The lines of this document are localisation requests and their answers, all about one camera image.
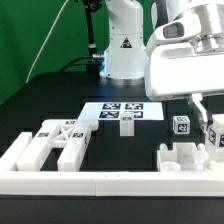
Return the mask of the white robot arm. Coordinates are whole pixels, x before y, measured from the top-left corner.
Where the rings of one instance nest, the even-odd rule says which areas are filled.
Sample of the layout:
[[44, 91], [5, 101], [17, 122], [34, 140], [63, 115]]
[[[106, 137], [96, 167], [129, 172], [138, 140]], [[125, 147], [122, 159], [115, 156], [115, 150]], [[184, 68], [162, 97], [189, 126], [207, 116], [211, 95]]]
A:
[[105, 0], [109, 46], [100, 78], [116, 85], [143, 82], [152, 101], [185, 98], [207, 129], [204, 96], [224, 94], [224, 0], [153, 0], [153, 33], [143, 41], [137, 0]]

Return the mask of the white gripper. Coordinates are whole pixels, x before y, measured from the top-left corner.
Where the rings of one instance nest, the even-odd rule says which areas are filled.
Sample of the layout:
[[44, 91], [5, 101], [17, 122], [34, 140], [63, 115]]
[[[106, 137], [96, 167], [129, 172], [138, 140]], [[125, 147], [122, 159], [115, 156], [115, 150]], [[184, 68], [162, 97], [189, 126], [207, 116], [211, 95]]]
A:
[[201, 31], [198, 19], [178, 19], [155, 29], [146, 46], [145, 91], [153, 101], [185, 98], [207, 131], [202, 95], [224, 92], [224, 53], [196, 54], [190, 41]]

